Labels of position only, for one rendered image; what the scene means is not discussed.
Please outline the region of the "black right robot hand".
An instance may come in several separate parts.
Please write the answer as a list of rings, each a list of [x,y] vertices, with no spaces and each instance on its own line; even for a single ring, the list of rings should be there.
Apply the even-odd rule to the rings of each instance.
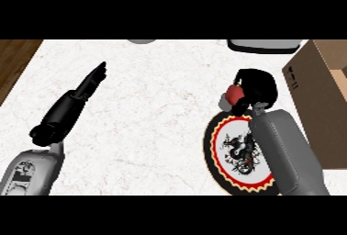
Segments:
[[[266,103],[266,109],[273,106],[278,98],[278,89],[273,76],[259,69],[240,69],[232,85],[242,88],[244,97],[232,106],[232,113],[241,117],[257,102]]]

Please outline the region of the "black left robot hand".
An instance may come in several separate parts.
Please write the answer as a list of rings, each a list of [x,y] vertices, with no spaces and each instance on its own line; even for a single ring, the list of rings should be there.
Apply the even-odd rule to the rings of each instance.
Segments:
[[[107,79],[107,63],[102,62],[86,76],[80,86],[70,90],[51,107],[40,125],[31,129],[33,143],[42,147],[64,141],[70,134],[84,105]]]

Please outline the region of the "red bell pepper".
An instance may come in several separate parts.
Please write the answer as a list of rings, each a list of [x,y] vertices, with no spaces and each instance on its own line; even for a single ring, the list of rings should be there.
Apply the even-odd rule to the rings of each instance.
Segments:
[[[228,103],[234,106],[242,97],[242,88],[238,85],[231,85],[225,93],[225,99]]]

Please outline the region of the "brown cardboard box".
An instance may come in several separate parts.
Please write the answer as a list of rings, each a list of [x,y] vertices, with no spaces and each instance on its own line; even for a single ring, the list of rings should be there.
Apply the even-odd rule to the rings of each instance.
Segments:
[[[312,39],[282,69],[324,169],[347,169],[347,39]]]

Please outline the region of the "black red patterned plate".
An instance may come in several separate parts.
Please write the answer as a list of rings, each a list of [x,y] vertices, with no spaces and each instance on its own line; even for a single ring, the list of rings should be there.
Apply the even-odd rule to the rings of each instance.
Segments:
[[[222,112],[210,120],[204,136],[207,168],[232,196],[279,196],[273,174],[248,128],[251,119],[251,111],[247,111],[241,117]]]

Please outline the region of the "grey black-rimmed appliance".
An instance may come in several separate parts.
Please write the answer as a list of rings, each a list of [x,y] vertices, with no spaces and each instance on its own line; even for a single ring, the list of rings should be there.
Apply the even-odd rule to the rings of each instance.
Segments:
[[[293,54],[300,48],[300,39],[229,39],[231,50],[260,54]]]

